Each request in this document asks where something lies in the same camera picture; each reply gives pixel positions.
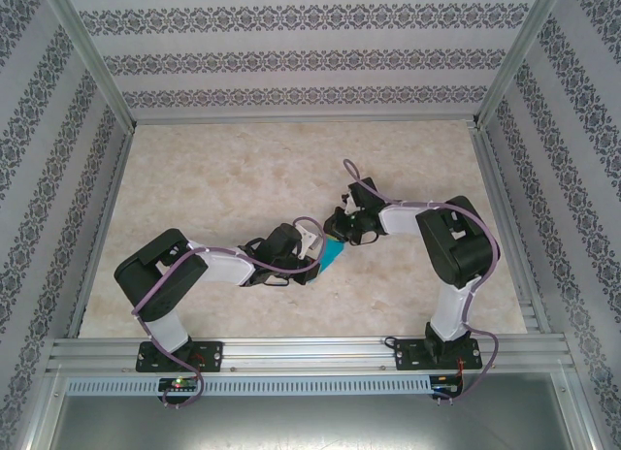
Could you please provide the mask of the grey metal sheet tray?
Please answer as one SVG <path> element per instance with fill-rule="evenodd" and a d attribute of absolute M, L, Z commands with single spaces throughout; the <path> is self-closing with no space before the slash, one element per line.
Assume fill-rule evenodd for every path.
<path fill-rule="evenodd" d="M 27 450 L 602 450 L 561 372 L 493 374 L 453 403 L 382 395 L 212 395 L 168 410 L 135 381 L 59 378 Z"/>

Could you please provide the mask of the aluminium frame post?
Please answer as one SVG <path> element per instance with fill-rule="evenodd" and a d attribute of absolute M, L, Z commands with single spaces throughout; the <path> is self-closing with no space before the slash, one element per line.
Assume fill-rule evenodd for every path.
<path fill-rule="evenodd" d="M 525 59 L 537 34 L 557 1 L 558 0 L 535 0 L 533 3 L 533 6 L 526 15 L 523 25 L 501 64 L 498 74 L 489 86 L 480 109 L 474 116 L 474 124 L 478 130 L 482 130 L 490 122 L 513 76 Z"/>
<path fill-rule="evenodd" d="M 136 120 L 106 65 L 103 56 L 89 35 L 79 12 L 71 0 L 47 0 L 60 24 L 68 34 L 85 68 L 95 80 L 115 118 L 125 132 L 134 133 Z"/>

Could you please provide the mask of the blue square paper sheet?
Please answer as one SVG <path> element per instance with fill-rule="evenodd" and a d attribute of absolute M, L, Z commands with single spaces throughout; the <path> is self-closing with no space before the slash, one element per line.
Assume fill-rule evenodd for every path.
<path fill-rule="evenodd" d="M 319 260 L 319 265 L 316 267 L 313 274 L 313 278 L 310 280 L 314 282 L 325 270 L 331 266 L 337 258 L 343 253 L 345 249 L 345 243 L 342 241 L 330 241 L 327 238 L 326 249 L 323 256 Z"/>

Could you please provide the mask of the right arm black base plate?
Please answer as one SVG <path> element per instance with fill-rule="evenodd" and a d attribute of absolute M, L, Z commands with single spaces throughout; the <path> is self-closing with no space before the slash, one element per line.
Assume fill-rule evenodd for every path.
<path fill-rule="evenodd" d="M 473 338 L 439 342 L 429 338 L 399 339 L 395 345 L 397 370 L 464 370 L 483 368 L 478 342 Z"/>

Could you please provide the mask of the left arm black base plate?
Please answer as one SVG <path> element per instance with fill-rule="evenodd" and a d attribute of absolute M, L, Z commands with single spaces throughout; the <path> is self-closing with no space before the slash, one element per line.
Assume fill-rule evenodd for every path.
<path fill-rule="evenodd" d="M 222 350 L 222 342 L 191 339 L 173 356 L 200 372 L 220 372 Z M 140 344 L 135 369 L 137 372 L 188 371 L 188 368 L 161 353 L 150 341 Z"/>

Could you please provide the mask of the aluminium side rail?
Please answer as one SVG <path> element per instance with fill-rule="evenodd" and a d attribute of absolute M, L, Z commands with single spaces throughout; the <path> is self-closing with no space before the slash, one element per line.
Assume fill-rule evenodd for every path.
<path fill-rule="evenodd" d="M 134 133 L 135 130 L 132 129 L 124 135 L 115 157 L 114 167 L 106 188 L 102 207 L 100 208 L 100 212 L 98 214 L 97 225 L 93 233 L 93 240 L 87 253 L 82 275 L 79 279 L 76 297 L 69 313 L 68 323 L 62 334 L 64 338 L 76 338 L 80 333 L 82 319 L 89 300 L 90 292 L 92 290 L 99 261 L 101 259 L 106 235 L 112 220 L 115 201 L 127 164 Z"/>
<path fill-rule="evenodd" d="M 492 147 L 478 128 L 470 127 L 469 133 L 527 332 L 551 334 L 553 330 L 545 315 Z"/>

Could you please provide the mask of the aluminium mounting rail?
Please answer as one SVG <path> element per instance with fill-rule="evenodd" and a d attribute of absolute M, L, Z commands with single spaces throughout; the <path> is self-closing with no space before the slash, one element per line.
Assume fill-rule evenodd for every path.
<path fill-rule="evenodd" d="M 134 375 L 139 338 L 65 338 L 53 342 L 44 373 Z M 370 375 L 395 372 L 381 337 L 225 338 L 223 375 Z M 561 334 L 501 335 L 491 373 L 558 372 L 575 363 Z"/>

